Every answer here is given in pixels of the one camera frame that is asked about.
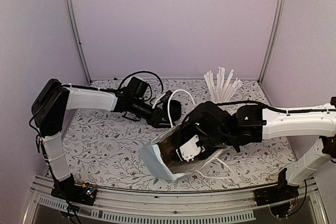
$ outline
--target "white wall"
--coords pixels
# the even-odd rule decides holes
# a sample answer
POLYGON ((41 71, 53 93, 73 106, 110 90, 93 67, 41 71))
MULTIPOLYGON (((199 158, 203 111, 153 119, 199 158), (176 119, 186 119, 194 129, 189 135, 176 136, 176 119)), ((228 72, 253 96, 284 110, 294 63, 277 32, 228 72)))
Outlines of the white wall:
POLYGON ((0 223, 22 222, 36 173, 45 171, 28 127, 49 78, 84 84, 64 0, 0 0, 0 223))
MULTIPOLYGON (((275 106, 311 106, 336 96, 336 0, 285 0, 264 88, 275 106)), ((296 137, 298 157, 316 137, 296 137)), ((336 166, 316 175, 330 223, 336 223, 336 166)))
POLYGON ((276 0, 73 0, 93 79, 138 70, 202 77, 218 66, 257 79, 276 0))

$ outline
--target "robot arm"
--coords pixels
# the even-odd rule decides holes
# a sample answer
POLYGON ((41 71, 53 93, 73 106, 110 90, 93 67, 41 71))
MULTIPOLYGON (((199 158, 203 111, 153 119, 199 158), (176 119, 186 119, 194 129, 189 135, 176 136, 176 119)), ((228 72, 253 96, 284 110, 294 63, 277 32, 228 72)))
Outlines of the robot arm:
POLYGON ((281 136, 317 135, 320 138, 302 158, 278 175, 274 187, 255 190, 257 205, 267 205, 298 196, 303 181, 332 158, 336 158, 336 98, 331 103, 308 108, 272 108, 265 104, 245 105, 230 115, 219 105, 205 102, 196 107, 180 126, 170 153, 175 162, 207 158, 218 148, 240 146, 281 136))
MULTIPOLYGON (((126 87, 118 90, 72 86, 62 84, 56 79, 48 81, 32 106, 32 119, 38 127, 38 141, 41 144, 44 159, 55 180, 56 189, 52 192, 53 196, 66 197, 70 201, 87 205, 92 205, 95 198, 94 188, 83 185, 84 189, 86 188, 86 195, 83 189, 75 185, 66 162, 61 141, 65 111, 95 109, 131 112, 138 118, 146 119, 147 123, 153 127, 170 127, 165 101, 171 91, 161 98, 162 108, 158 106, 153 108, 142 99, 148 86, 146 82, 137 77, 133 77, 126 87)), ((173 101, 170 106, 170 109, 174 111, 172 120, 176 121, 181 116, 181 104, 173 101)))

